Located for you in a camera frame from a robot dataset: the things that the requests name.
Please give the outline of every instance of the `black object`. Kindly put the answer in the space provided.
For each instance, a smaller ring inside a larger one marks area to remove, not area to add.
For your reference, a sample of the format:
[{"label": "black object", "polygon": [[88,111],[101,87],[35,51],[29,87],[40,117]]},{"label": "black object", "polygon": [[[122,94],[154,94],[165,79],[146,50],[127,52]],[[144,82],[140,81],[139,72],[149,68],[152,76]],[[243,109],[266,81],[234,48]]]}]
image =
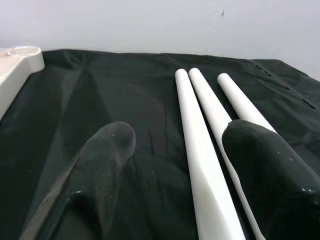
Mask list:
[{"label": "black object", "polygon": [[268,240],[320,237],[320,177],[277,133],[234,120],[222,135],[257,224]]},{"label": "black object", "polygon": [[[217,83],[219,74],[228,73],[320,173],[320,84],[279,60],[83,50],[48,51],[43,57],[44,70],[28,78],[0,122],[0,239],[20,236],[87,139],[117,121],[134,129],[136,148],[123,169],[109,239],[197,239],[175,82],[178,68],[199,68],[237,119]],[[211,139],[249,238],[246,215]]]},{"label": "black object", "polygon": [[127,123],[102,127],[54,182],[20,239],[104,238],[112,222],[122,169],[135,147],[135,132]]}]

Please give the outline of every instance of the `white pipe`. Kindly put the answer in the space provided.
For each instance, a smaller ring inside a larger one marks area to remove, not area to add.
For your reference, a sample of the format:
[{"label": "white pipe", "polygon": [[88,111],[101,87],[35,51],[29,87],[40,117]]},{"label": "white pipe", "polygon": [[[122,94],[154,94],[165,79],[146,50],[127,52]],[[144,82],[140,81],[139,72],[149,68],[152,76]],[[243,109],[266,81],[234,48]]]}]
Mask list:
[{"label": "white pipe", "polygon": [[206,118],[210,124],[214,138],[219,146],[220,152],[227,166],[227,169],[230,173],[233,184],[239,195],[239,198],[241,200],[245,213],[248,217],[248,220],[254,232],[254,235],[258,240],[265,240],[265,237],[262,235],[259,229],[257,221],[251,211],[247,198],[241,187],[238,174],[235,171],[234,167],[232,166],[230,160],[228,159],[225,149],[223,147],[222,134],[227,128],[228,123],[230,123],[232,120],[228,115],[228,113],[226,112],[226,110],[224,109],[224,107],[222,106],[217,96],[215,95],[215,93],[210,88],[208,82],[206,81],[204,76],[201,74],[201,72],[197,68],[192,68],[189,71],[189,76],[193,84],[193,87],[195,89],[196,95],[200,100],[200,103],[206,115]]},{"label": "white pipe", "polygon": [[0,120],[30,74],[45,67],[36,46],[20,46],[0,52]]},{"label": "white pipe", "polygon": [[245,240],[225,177],[184,69],[175,73],[200,240]]},{"label": "white pipe", "polygon": [[263,126],[266,129],[276,132],[276,130],[270,125],[270,123],[259,112],[255,105],[244,94],[244,92],[241,91],[241,89],[228,74],[221,73],[217,80],[240,119]]}]

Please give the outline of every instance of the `black cloth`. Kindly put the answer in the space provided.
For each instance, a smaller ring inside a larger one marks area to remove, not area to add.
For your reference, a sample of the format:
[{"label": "black cloth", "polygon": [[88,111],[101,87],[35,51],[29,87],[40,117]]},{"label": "black cloth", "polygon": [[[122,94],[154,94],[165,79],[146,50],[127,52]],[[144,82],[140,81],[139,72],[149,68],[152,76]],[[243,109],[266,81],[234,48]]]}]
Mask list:
[{"label": "black cloth", "polygon": [[318,240],[320,177],[274,131],[233,120],[223,148],[265,239]]},{"label": "black cloth", "polygon": [[[123,172],[112,239],[197,239],[175,83],[178,68],[199,68],[231,118],[217,83],[228,73],[271,125],[320,172],[320,84],[279,60],[186,54],[43,53],[0,122],[0,238],[17,239],[73,155],[99,128],[130,124],[136,149]],[[232,199],[252,237],[212,137]]]}]

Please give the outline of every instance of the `white wall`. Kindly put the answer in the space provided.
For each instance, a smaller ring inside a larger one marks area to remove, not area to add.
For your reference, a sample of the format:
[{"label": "white wall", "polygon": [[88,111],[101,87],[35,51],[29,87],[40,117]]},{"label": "white wall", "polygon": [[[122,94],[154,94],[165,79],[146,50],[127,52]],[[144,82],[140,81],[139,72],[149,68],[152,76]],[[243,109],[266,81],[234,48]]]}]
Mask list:
[{"label": "white wall", "polygon": [[319,0],[2,0],[0,47],[271,58],[320,80],[319,11]]}]

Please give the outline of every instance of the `white container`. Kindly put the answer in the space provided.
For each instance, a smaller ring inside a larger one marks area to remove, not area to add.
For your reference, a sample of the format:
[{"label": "white container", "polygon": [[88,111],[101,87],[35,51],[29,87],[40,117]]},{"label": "white container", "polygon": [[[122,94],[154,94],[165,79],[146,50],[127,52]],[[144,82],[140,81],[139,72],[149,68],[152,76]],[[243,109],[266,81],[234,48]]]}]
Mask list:
[{"label": "white container", "polygon": [[184,69],[175,73],[200,240],[245,240],[225,177]]},{"label": "white container", "polygon": [[39,47],[20,46],[0,51],[0,120],[28,76],[44,67]]},{"label": "white container", "polygon": [[249,100],[244,92],[237,86],[237,84],[226,73],[221,73],[218,78],[218,83],[222,88],[224,94],[229,99],[236,114],[241,120],[260,125],[276,132],[265,117],[259,112],[255,105]]},{"label": "white container", "polygon": [[249,206],[249,203],[246,199],[246,196],[244,194],[244,191],[241,187],[241,183],[238,177],[237,172],[235,171],[234,167],[232,166],[225,149],[223,147],[222,143],[222,135],[225,131],[225,129],[228,126],[228,123],[230,123],[232,120],[224,107],[222,106],[221,102],[215,95],[215,93],[212,91],[211,87],[209,86],[208,82],[204,78],[204,76],[201,74],[199,69],[192,68],[189,71],[189,76],[192,82],[192,85],[194,87],[194,90],[196,92],[196,95],[201,103],[202,109],[206,115],[206,118],[210,124],[210,127],[212,129],[214,138],[219,146],[220,152],[222,154],[222,157],[224,159],[224,162],[227,166],[227,169],[230,173],[230,176],[232,178],[233,184],[236,188],[236,191],[239,195],[239,198],[241,200],[241,203],[243,205],[243,208],[245,210],[245,213],[248,217],[248,220],[250,222],[250,225],[252,227],[252,230],[254,232],[254,235],[257,240],[265,240],[265,237],[262,235],[259,226],[257,224],[257,221],[252,213],[252,210]]}]

